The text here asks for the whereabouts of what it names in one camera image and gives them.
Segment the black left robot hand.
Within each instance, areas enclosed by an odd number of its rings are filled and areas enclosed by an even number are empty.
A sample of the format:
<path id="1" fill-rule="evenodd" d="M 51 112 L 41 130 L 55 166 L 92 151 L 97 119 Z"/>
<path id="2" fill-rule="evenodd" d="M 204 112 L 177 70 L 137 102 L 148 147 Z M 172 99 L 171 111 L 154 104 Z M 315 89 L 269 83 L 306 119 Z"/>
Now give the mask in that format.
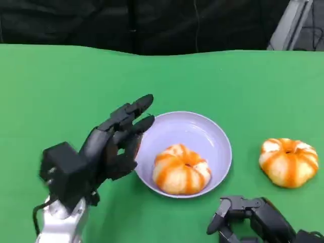
<path id="1" fill-rule="evenodd" d="M 106 179 L 117 180 L 136 168 L 135 157 L 142 136 L 153 125 L 155 117 L 149 115 L 135 124 L 133 122 L 152 103 L 152 94 L 126 103 L 91 130 L 79 154 L 90 163 L 89 184 L 92 190 L 96 190 Z"/>

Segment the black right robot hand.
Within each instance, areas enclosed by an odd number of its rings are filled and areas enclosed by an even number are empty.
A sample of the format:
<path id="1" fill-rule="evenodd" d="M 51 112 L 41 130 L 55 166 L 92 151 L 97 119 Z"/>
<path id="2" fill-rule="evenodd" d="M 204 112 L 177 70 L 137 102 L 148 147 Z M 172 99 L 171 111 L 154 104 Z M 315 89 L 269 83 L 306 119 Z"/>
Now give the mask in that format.
<path id="1" fill-rule="evenodd" d="M 231 223 L 249 219 L 257 237 L 238 238 Z M 223 196 L 207 227 L 207 234 L 219 233 L 219 242 L 293 242 L 296 232 L 282 213 L 265 197 L 246 199 L 243 196 Z"/>

